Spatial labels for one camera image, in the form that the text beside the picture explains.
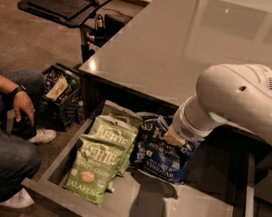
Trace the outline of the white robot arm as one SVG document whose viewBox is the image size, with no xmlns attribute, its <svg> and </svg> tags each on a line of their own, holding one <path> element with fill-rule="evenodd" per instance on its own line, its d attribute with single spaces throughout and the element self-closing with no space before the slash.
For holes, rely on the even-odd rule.
<svg viewBox="0 0 272 217">
<path fill-rule="evenodd" d="M 195 93 L 177 109 L 172 129 L 202 141 L 218 126 L 235 123 L 272 146 L 272 70 L 261 64 L 220 64 L 203 71 Z"/>
</svg>

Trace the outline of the person's left hand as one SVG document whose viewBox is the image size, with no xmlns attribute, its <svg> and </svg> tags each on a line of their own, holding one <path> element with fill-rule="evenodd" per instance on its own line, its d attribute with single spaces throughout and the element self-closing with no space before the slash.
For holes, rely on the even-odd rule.
<svg viewBox="0 0 272 217">
<path fill-rule="evenodd" d="M 24 91 L 19 91 L 13 98 L 13 109 L 15 120 L 21 121 L 22 115 L 25 114 L 31 125 L 34 125 L 35 108 L 28 94 Z"/>
</svg>

